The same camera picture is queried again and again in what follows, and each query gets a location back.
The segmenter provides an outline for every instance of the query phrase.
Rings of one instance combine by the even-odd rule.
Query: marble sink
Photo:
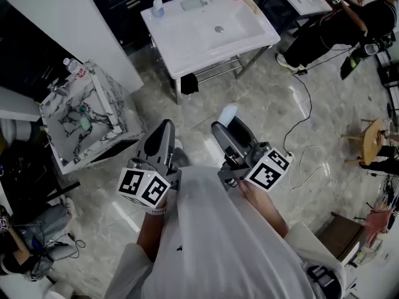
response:
[[[85,63],[90,74],[69,75],[70,94],[51,93],[41,104],[44,129],[63,174],[85,166],[116,142],[143,134],[141,120],[126,116],[123,88],[97,64]],[[82,118],[90,124],[82,126]]]

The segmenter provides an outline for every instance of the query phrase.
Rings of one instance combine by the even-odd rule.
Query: green soap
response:
[[[80,125],[85,131],[90,129],[90,127],[92,126],[92,124],[90,123],[90,120],[86,116],[82,116],[80,118]]]

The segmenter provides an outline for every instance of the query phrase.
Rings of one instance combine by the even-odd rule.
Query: sink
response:
[[[197,7],[183,9],[184,4]],[[142,11],[150,34],[172,78],[215,64],[234,55],[273,45],[280,37],[255,3],[243,0],[173,0],[165,15]]]
[[[68,96],[51,93],[39,106],[44,129],[63,174],[85,166],[126,135],[143,134],[141,120],[131,108],[129,112],[136,115],[135,121],[133,127],[127,123],[132,119],[125,114],[122,87],[92,61],[84,65],[89,76],[80,79],[69,75]]]

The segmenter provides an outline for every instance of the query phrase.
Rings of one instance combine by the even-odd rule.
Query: water bottle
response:
[[[78,78],[84,78],[87,76],[87,69],[80,64],[78,60],[68,59],[66,57],[63,63],[65,64],[66,69],[70,73],[75,74]]]

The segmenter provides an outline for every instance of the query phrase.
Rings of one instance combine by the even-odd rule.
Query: bracelet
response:
[[[160,215],[164,215],[166,213],[166,207],[162,207],[162,208],[144,207],[144,211],[149,215],[160,216]]]

